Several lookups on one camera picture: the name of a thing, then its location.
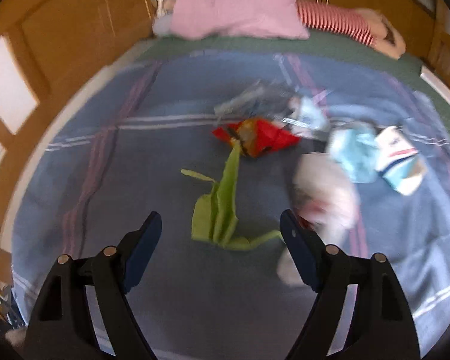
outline green paper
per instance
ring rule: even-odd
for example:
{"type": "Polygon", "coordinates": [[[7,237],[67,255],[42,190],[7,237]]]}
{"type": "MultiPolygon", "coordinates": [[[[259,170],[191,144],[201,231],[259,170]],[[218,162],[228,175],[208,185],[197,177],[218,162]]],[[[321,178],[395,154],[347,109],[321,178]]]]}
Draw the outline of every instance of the green paper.
{"type": "Polygon", "coordinates": [[[239,162],[240,144],[236,143],[225,163],[220,182],[192,170],[181,170],[182,174],[186,176],[212,183],[211,192],[200,196],[195,203],[192,217],[192,239],[210,242],[224,249],[249,251],[272,238],[282,237],[278,230],[273,230],[254,239],[232,238],[239,221],[235,214],[239,162]]]}

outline blue blanket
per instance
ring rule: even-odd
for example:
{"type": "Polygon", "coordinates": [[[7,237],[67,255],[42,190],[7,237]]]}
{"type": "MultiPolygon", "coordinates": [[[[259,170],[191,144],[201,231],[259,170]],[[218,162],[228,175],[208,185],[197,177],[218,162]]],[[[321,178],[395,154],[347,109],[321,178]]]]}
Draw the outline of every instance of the blue blanket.
{"type": "MultiPolygon", "coordinates": [[[[142,282],[127,296],[161,359],[280,359],[310,311],[314,293],[276,276],[283,251],[272,240],[233,252],[191,240],[197,198],[210,186],[180,174],[220,179],[230,149],[211,135],[213,107],[257,79],[315,95],[329,117],[400,126],[428,173],[404,197],[381,178],[357,185],[361,216],[345,246],[369,258],[385,253],[413,312],[422,354],[450,323],[450,138],[431,102],[387,73],[306,55],[194,52],[143,61],[118,74],[56,136],[23,198],[13,233],[15,295],[25,319],[58,255],[95,255],[137,229],[150,211],[163,235],[142,282]]],[[[289,208],[296,159],[309,142],[257,160],[243,159],[238,233],[277,228],[289,208]]],[[[109,346],[90,293],[97,337],[109,346]]],[[[353,310],[347,297],[333,350],[353,310]]]]}

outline bed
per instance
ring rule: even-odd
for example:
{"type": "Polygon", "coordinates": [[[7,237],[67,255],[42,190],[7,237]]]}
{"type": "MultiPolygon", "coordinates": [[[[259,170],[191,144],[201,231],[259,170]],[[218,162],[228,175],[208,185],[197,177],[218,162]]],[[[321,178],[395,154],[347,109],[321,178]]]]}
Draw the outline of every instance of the bed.
{"type": "MultiPolygon", "coordinates": [[[[450,323],[450,106],[420,79],[419,60],[393,61],[318,32],[307,41],[145,40],[150,0],[93,0],[95,8],[80,17],[73,7],[91,7],[89,0],[32,0],[11,16],[17,1],[23,0],[0,6],[0,35],[39,105],[17,134],[0,135],[7,148],[0,164],[0,278],[10,280],[4,249],[12,236],[14,291],[25,319],[58,255],[95,254],[156,210],[163,238],[128,301],[157,356],[284,358],[313,293],[279,281],[279,240],[247,253],[192,241],[193,205],[208,186],[180,174],[189,168],[219,177],[229,150],[210,134],[212,107],[257,78],[280,78],[310,94],[333,89],[326,106],[334,116],[401,125],[423,154],[430,172],[412,199],[404,202],[385,183],[359,187],[362,220],[344,249],[388,255],[422,354],[435,344],[450,323]],[[53,17],[64,2],[73,26],[53,17]],[[384,202],[388,208],[380,207],[384,202]]],[[[260,165],[241,162],[239,231],[276,228],[290,205],[288,167],[311,150],[305,143],[260,165]]],[[[350,291],[333,350],[343,345],[352,301],[350,291]]],[[[110,350],[101,321],[95,325],[110,350]]]]}

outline green sheet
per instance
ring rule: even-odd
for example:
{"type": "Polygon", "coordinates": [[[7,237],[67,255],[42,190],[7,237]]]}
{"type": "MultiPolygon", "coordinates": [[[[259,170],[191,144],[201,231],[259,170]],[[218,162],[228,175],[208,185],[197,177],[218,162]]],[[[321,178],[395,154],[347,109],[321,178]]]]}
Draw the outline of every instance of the green sheet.
{"type": "Polygon", "coordinates": [[[139,59],[163,59],[206,49],[308,54],[385,71],[413,90],[421,91],[430,97],[450,133],[450,105],[420,78],[420,69],[423,65],[420,59],[405,54],[399,61],[395,61],[340,35],[310,30],[310,39],[308,40],[209,37],[189,41],[163,38],[157,40],[139,59]]]}

